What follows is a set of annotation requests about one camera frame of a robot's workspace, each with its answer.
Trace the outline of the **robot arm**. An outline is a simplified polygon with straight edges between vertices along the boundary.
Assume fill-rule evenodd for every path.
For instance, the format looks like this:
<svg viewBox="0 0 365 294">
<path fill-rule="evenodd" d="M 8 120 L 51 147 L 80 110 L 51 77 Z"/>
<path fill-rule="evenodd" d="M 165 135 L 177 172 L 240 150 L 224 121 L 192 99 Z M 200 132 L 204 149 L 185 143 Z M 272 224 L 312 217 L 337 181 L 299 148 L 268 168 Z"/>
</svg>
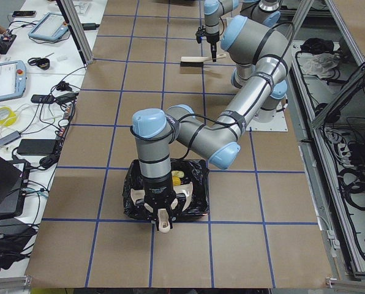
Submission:
<svg viewBox="0 0 365 294">
<path fill-rule="evenodd" d="M 206 214 L 208 165 L 228 169 L 249 123 L 278 109 L 291 61 L 289 40 L 275 26 L 238 15 L 229 22 L 221 47 L 235 63 L 235 91 L 215 95 L 215 110 L 198 113 L 178 104 L 133 115 L 137 158 L 124 182 L 126 216 L 168 226 Z"/>
<path fill-rule="evenodd" d="M 278 0 L 243 1 L 240 15 L 250 18 L 265 26 L 272 27 L 280 18 L 281 2 Z M 237 0 L 207 0 L 204 3 L 205 24 L 198 27 L 196 35 L 197 43 L 201 43 L 205 37 L 211 47 L 211 60 L 217 60 L 217 43 L 220 40 L 219 22 L 221 17 L 239 6 Z"/>
</svg>

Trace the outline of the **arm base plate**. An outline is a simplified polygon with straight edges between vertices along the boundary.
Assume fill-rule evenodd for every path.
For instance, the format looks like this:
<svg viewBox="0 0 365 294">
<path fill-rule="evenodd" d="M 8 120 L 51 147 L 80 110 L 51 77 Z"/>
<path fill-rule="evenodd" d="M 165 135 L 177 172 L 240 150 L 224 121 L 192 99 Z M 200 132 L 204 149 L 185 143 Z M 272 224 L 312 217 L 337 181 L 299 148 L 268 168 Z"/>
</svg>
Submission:
<svg viewBox="0 0 365 294">
<path fill-rule="evenodd" d="M 247 126 L 247 130 L 254 132 L 287 132 L 287 122 L 282 106 L 275 110 L 260 109 Z"/>
</svg>

